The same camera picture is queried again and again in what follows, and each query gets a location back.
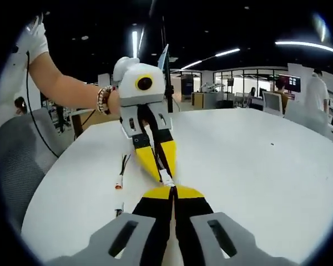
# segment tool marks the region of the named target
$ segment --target office chair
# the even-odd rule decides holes
[[[64,151],[48,110],[33,111],[47,144],[58,156]],[[17,116],[0,127],[0,181],[10,220],[21,231],[28,204],[41,180],[57,158],[48,150],[31,114]]]
[[[308,111],[303,104],[289,100],[284,118],[330,138],[328,115],[321,110]]]
[[[263,91],[264,108],[263,111],[268,114],[283,117],[281,95]]]

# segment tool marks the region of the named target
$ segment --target table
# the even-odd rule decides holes
[[[329,139],[253,109],[171,116],[177,183],[203,193],[215,212],[253,233],[268,254],[301,263],[315,252],[333,228]],[[119,122],[108,122],[89,127],[53,165],[22,227],[23,239],[42,261],[82,250],[114,218],[115,177],[122,153],[132,150]],[[124,176],[125,211],[156,186],[132,156]],[[164,259],[163,265],[182,265],[175,236]]]

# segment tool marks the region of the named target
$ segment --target bracelet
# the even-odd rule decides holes
[[[99,90],[97,97],[97,110],[103,114],[109,114],[107,105],[108,99],[112,91],[112,86],[106,86]]]

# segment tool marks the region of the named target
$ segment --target white robot head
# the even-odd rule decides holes
[[[123,57],[114,68],[113,78],[120,80],[121,106],[156,103],[163,101],[165,82],[162,70],[142,64],[138,58]]]
[[[129,57],[122,57],[120,58],[113,69],[113,80],[114,81],[121,81],[123,79],[124,73],[127,69],[134,64],[139,63],[139,58],[129,58]]]

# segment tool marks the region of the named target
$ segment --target white connector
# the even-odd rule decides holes
[[[163,185],[168,187],[175,187],[175,183],[173,179],[171,179],[171,176],[167,173],[166,169],[160,170],[160,176],[162,177]]]

